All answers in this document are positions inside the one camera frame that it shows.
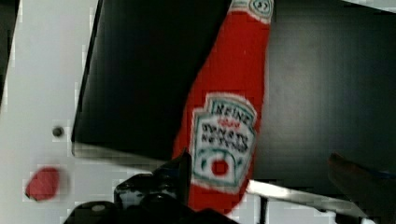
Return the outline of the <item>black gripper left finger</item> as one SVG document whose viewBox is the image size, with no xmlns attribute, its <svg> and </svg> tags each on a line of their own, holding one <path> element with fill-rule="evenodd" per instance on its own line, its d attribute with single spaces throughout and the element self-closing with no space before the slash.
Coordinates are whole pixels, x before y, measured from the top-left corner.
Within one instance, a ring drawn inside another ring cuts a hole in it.
<svg viewBox="0 0 396 224">
<path fill-rule="evenodd" d="M 191 155 L 184 151 L 149 174 L 118 184 L 113 202 L 78 205 L 64 224 L 237 224 L 209 208 L 188 207 Z"/>
</svg>

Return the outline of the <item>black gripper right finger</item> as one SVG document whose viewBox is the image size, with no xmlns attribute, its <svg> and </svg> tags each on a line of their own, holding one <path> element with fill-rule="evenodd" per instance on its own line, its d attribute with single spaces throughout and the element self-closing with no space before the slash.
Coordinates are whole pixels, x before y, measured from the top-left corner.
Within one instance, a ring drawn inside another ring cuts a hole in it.
<svg viewBox="0 0 396 224">
<path fill-rule="evenodd" d="M 375 224 L 395 224 L 395 177 L 370 170 L 338 153 L 328 159 L 329 179 Z"/>
</svg>

